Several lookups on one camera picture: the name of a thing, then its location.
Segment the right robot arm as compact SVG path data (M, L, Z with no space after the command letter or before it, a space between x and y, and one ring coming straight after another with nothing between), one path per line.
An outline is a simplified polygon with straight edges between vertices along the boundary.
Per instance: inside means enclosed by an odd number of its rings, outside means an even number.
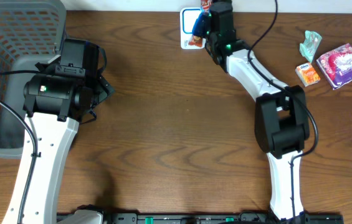
M255 58L253 48L237 38L231 1L202 1L201 5L193 39L205 39L214 63L239 81L255 101L255 138L270 166L269 220L305 223L299 187L300 161L310 135L305 93L300 86L275 78Z

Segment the orange juice carton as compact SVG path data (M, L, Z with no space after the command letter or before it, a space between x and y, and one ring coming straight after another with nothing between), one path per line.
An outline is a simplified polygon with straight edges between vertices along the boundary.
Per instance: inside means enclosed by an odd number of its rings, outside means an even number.
M295 72L301 79L304 86L313 85L320 81L320 76L317 74L310 62L299 65L295 69Z

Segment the orange snack bar wrapper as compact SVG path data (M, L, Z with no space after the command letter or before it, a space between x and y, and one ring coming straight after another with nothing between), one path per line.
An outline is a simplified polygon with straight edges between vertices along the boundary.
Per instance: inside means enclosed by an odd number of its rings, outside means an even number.
M211 0L201 0L201 14L209 12L209 8L212 4ZM188 42L189 46L202 47L203 39L193 34Z

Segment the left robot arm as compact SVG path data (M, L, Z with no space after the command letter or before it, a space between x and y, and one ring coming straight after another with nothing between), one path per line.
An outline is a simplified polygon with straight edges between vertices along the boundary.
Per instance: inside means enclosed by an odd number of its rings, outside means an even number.
M98 45L65 39L60 54L24 57L13 66L23 72L18 84L26 128L3 223L56 223L64 167L82 118L113 93L101 58L106 54Z

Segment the green tissue packet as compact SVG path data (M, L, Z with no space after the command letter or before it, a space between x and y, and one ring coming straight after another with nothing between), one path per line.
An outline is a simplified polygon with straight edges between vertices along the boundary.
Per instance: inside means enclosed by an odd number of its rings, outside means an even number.
M305 40L299 45L299 51L308 62L312 63L321 41L322 36L319 33L310 30L305 31Z

